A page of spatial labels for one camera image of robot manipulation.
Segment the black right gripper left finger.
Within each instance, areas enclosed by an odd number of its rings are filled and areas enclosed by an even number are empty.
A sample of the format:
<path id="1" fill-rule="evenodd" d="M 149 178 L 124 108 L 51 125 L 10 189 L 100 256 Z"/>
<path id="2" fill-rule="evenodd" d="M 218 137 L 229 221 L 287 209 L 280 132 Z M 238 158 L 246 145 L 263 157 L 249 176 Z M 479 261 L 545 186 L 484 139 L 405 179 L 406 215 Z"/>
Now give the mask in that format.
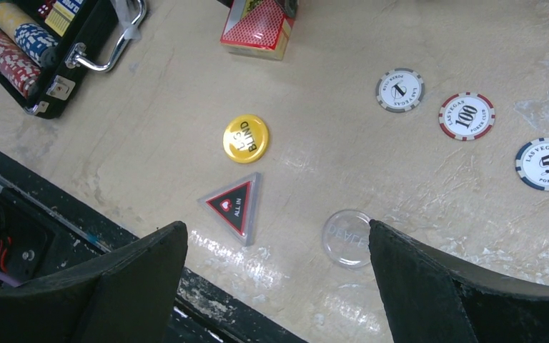
<path id="1" fill-rule="evenodd" d="M 0 342 L 161 342 L 187 240 L 185 223 L 172 222 L 110 253 L 0 288 Z"/>

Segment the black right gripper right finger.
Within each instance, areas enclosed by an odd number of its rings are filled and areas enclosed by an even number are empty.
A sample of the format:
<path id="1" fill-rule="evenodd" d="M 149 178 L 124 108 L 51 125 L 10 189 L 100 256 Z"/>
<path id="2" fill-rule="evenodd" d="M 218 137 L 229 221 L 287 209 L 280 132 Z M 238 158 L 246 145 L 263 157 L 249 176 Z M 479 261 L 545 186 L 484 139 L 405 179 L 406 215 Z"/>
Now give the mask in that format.
<path id="1" fill-rule="evenodd" d="M 549 342 L 549 286 L 500 274 L 371 220 L 369 250 L 395 342 Z"/>

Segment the triangular all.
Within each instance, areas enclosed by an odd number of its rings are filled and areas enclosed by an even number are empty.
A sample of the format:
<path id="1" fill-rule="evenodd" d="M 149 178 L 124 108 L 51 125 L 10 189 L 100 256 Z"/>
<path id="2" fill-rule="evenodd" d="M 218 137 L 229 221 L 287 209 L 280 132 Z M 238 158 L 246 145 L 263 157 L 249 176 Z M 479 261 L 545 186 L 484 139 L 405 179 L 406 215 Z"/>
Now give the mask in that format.
<path id="1" fill-rule="evenodd" d="M 253 172 L 197 200 L 243 246 L 254 243 L 262 174 Z"/>

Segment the yellow big blind button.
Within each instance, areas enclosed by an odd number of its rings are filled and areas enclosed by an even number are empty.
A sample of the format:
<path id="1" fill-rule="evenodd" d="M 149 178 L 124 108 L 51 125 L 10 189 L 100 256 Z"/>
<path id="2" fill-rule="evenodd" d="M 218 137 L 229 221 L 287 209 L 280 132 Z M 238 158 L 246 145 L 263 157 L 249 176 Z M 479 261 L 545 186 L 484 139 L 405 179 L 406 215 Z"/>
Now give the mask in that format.
<path id="1" fill-rule="evenodd" d="M 222 146 L 232 161 L 240 164 L 256 162 L 269 146 L 268 126 L 254 114 L 240 115 L 224 130 Z"/>

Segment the red playing card deck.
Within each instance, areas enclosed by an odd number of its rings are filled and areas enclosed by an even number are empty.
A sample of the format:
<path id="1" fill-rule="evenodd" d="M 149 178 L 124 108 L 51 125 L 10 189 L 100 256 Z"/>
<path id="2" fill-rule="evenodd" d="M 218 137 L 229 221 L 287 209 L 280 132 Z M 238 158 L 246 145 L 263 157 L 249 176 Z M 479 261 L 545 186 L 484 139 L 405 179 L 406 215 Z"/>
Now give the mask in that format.
<path id="1" fill-rule="evenodd" d="M 231 54 L 280 61 L 294 24 L 274 0 L 233 1 L 220 44 Z"/>

